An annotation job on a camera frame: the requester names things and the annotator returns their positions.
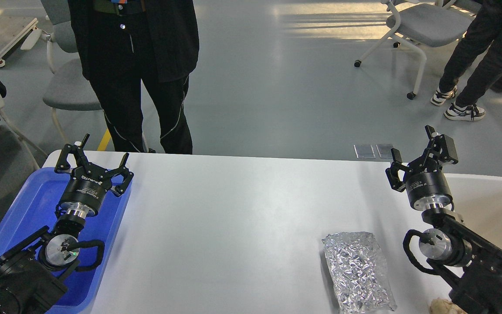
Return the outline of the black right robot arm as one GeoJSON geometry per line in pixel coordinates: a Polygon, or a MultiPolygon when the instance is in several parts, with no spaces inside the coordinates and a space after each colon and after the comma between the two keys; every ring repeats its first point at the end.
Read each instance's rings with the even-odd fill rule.
{"type": "Polygon", "coordinates": [[[395,191],[406,191],[410,207],[431,225],[408,230],[403,250],[423,273],[440,276],[451,288],[449,298],[468,314],[502,314],[502,249],[465,226],[442,171],[458,163],[454,140],[425,126],[429,139],[422,155],[403,164],[398,149],[385,170],[395,191]]]}

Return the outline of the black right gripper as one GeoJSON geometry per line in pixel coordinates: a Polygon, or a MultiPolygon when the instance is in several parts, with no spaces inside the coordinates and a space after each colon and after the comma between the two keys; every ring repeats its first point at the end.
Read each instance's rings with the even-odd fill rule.
{"type": "Polygon", "coordinates": [[[406,189],[410,207],[424,211],[433,207],[444,208],[453,203],[448,182],[443,173],[445,164],[459,162],[454,139],[440,134],[432,126],[425,126],[429,142],[413,166],[403,165],[402,155],[396,148],[390,150],[392,163],[385,169],[391,188],[398,192],[406,189]]]}

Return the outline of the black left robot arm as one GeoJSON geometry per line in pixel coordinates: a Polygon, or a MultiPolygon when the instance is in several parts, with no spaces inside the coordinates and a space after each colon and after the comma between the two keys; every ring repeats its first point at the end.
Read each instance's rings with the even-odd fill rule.
{"type": "Polygon", "coordinates": [[[94,300],[133,172],[90,162],[87,137],[35,171],[0,224],[0,314],[79,314],[94,300]]]}

